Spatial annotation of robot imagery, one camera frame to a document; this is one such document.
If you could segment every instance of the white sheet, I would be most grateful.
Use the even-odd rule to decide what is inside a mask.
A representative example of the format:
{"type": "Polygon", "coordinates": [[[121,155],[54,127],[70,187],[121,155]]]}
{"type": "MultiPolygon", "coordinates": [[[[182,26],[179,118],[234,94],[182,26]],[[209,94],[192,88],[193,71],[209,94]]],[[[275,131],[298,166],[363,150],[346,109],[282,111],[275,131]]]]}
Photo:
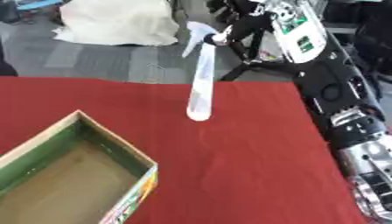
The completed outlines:
{"type": "Polygon", "coordinates": [[[55,38],[96,45],[166,46],[179,25],[166,0],[73,0],[61,7],[66,24],[55,38]]]}

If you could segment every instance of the red table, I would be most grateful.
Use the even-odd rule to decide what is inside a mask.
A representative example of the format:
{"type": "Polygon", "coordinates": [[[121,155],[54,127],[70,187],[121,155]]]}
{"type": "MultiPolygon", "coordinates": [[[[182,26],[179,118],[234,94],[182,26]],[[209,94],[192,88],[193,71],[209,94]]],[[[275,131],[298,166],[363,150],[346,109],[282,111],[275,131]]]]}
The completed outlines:
{"type": "Polygon", "coordinates": [[[290,83],[218,83],[213,117],[186,116],[189,85],[0,79],[0,154],[82,109],[159,162],[127,223],[363,224],[290,83]]]}

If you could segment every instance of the open box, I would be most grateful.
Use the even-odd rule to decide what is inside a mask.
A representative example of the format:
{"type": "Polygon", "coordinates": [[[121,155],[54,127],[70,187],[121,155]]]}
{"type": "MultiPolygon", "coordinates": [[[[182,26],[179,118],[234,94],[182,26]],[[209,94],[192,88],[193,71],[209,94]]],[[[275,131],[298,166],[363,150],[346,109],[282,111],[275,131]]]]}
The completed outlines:
{"type": "Polygon", "coordinates": [[[157,164],[81,111],[0,157],[0,223],[123,223],[157,164]]]}

